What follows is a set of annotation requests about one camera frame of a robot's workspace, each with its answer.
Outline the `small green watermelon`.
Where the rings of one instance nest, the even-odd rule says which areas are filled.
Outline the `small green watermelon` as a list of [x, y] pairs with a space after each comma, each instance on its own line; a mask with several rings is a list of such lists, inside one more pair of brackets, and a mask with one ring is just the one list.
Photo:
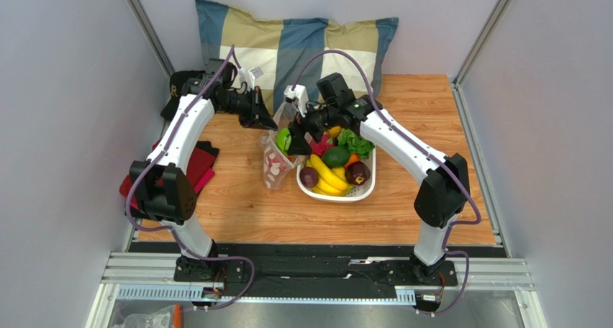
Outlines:
[[278, 131], [277, 136], [276, 136], [276, 147], [282, 154], [288, 155], [287, 151], [288, 151], [289, 145], [291, 144], [291, 139], [292, 139], [292, 136], [291, 136], [291, 133], [288, 127], [285, 127]]

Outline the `red apple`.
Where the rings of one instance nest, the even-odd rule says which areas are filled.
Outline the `red apple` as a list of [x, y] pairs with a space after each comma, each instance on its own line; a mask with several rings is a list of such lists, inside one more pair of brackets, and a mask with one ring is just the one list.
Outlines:
[[282, 158], [270, 158], [268, 160], [268, 168], [273, 175], [277, 176], [279, 173], [287, 170], [287, 164]]

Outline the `green leafy lettuce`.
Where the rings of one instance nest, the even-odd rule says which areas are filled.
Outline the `green leafy lettuce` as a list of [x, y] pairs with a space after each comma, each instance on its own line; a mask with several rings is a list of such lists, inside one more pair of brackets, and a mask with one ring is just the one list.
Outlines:
[[350, 129], [342, 129], [337, 136], [337, 143], [340, 147], [346, 148], [349, 152], [357, 154], [360, 158], [368, 158], [375, 145], [357, 135]]

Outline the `clear dotted zip bag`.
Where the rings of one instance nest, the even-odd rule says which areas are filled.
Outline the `clear dotted zip bag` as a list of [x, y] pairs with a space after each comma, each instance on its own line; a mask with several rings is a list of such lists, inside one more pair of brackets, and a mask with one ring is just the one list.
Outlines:
[[[276, 136], [280, 129], [288, 127], [296, 114], [298, 113], [293, 104], [283, 102], [281, 107], [274, 115], [274, 121], [278, 125], [277, 131], [265, 131], [260, 137], [260, 146], [263, 149], [263, 180], [268, 189], [277, 190], [281, 187], [284, 178], [298, 165], [298, 162], [305, 160], [303, 155], [284, 155], [276, 147]], [[286, 161], [287, 170], [273, 175], [268, 168], [268, 160], [270, 158], [282, 158]]]

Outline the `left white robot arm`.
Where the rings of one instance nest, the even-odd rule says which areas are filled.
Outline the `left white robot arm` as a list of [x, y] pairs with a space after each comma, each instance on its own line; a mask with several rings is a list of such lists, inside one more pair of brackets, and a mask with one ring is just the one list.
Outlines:
[[146, 160], [134, 161], [129, 175], [125, 214], [135, 222], [132, 205], [141, 219], [160, 222], [181, 248], [177, 266], [211, 278], [223, 259], [214, 240], [201, 227], [194, 212], [197, 193], [187, 178], [189, 159], [199, 136], [217, 112], [234, 114], [244, 128], [276, 131], [255, 82], [259, 67], [237, 68], [229, 60], [212, 59], [209, 67], [183, 85], [178, 111]]

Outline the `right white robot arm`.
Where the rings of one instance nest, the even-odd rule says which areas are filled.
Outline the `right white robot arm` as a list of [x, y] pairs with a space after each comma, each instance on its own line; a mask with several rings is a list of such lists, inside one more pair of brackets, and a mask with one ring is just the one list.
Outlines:
[[356, 97], [339, 73], [317, 82], [324, 103], [313, 107], [301, 85], [285, 88], [286, 102], [296, 105], [289, 122], [289, 155], [307, 155], [306, 140], [320, 140], [330, 127], [352, 130], [390, 155], [419, 184], [414, 209], [422, 221], [418, 242], [410, 257], [414, 268], [432, 275], [445, 260], [445, 249], [453, 222], [471, 197], [468, 164], [459, 154], [447, 156], [403, 128], [377, 100]]

